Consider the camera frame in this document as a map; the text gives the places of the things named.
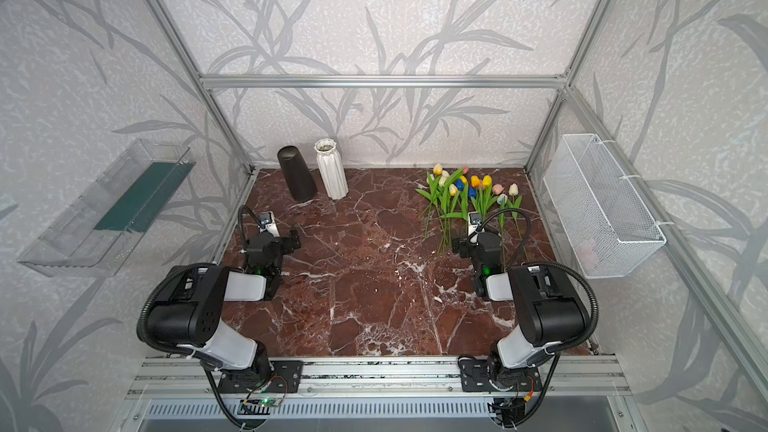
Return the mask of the pale yellow tulip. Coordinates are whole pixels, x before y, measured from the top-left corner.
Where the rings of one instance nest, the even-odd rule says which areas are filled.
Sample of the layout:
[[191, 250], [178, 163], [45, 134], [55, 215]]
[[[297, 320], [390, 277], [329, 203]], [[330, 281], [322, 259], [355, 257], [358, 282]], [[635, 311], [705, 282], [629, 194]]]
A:
[[432, 204], [437, 210], [441, 209], [441, 199], [444, 189], [444, 168], [441, 163], [433, 167], [431, 174], [430, 191], [432, 194]]

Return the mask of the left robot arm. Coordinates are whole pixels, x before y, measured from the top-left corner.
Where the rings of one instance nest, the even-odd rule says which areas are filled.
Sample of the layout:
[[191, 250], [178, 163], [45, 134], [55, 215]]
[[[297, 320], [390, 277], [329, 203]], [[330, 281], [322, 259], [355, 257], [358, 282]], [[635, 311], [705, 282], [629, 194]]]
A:
[[242, 373], [261, 382], [273, 374], [264, 344], [247, 338], [222, 319], [226, 302], [274, 299], [283, 258], [301, 248], [292, 229], [279, 233], [274, 213], [238, 212], [240, 267], [193, 263], [173, 267], [153, 289], [140, 312], [136, 333], [144, 344], [168, 354], [196, 358], [207, 370]]

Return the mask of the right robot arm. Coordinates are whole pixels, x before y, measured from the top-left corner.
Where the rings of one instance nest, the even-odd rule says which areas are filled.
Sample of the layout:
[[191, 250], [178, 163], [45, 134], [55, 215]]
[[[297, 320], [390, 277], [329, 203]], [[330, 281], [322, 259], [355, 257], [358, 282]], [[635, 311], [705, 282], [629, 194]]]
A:
[[487, 218], [471, 212], [468, 234], [452, 240], [452, 251], [472, 263], [476, 294], [515, 307], [517, 325], [489, 356], [489, 369], [496, 374], [539, 366], [583, 344], [599, 321], [597, 296], [579, 272], [553, 261], [505, 264], [502, 238], [487, 224], [514, 213], [531, 223], [517, 208], [497, 210]]

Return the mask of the white ribbed ceramic vase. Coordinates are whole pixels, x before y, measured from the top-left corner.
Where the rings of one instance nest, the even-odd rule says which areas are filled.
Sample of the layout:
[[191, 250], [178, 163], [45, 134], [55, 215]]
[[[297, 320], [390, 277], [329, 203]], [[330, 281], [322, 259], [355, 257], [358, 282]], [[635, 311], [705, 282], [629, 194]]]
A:
[[326, 192], [332, 200], [340, 200], [348, 194], [348, 184], [337, 143], [320, 139], [315, 143], [317, 165]]

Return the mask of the tall cream tulip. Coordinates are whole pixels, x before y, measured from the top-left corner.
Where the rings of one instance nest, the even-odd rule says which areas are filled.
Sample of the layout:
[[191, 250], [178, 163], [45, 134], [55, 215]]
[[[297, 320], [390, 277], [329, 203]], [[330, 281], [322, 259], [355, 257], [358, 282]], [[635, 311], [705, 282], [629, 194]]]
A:
[[427, 187], [419, 188], [416, 192], [427, 200], [427, 205], [421, 213], [424, 223], [424, 235], [431, 230], [431, 223], [434, 219], [439, 222], [449, 211], [451, 195], [449, 192], [449, 176], [428, 173], [426, 177]]

